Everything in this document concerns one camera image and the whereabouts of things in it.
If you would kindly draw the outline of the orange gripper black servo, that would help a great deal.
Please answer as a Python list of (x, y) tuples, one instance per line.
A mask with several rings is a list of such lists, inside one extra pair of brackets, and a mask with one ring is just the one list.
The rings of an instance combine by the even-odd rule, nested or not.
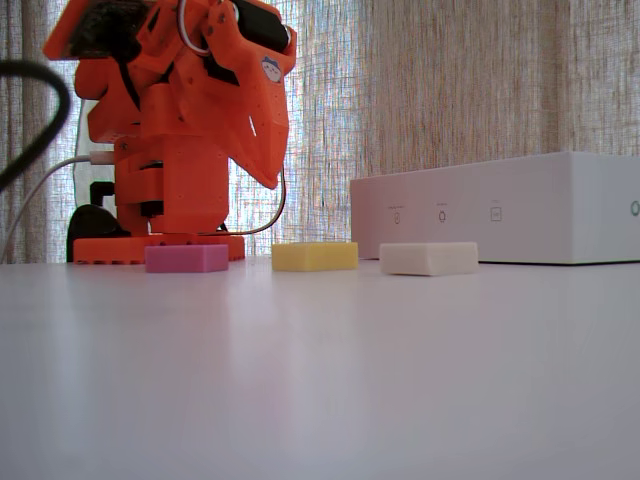
[(285, 75), (296, 62), (296, 32), (262, 2), (211, 1), (202, 33), (205, 71), (225, 82), (214, 85), (212, 135), (253, 179), (274, 189), (287, 148)]

